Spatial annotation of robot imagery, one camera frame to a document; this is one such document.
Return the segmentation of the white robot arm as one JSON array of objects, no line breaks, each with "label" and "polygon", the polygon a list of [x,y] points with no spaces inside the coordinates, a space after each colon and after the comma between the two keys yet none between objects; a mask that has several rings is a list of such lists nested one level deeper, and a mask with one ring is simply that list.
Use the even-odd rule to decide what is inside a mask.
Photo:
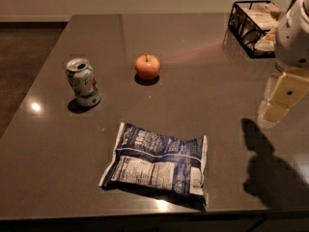
[{"label": "white robot arm", "polygon": [[309,93],[309,0],[293,0],[275,34],[275,67],[258,109],[258,125],[270,129]]}]

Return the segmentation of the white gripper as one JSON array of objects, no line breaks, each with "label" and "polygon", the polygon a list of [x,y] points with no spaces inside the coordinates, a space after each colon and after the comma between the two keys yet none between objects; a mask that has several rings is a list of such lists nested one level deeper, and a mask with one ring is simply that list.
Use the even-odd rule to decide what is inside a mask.
[{"label": "white gripper", "polygon": [[309,93],[309,0],[295,0],[281,18],[275,36],[276,64],[258,108],[257,125],[271,129]]}]

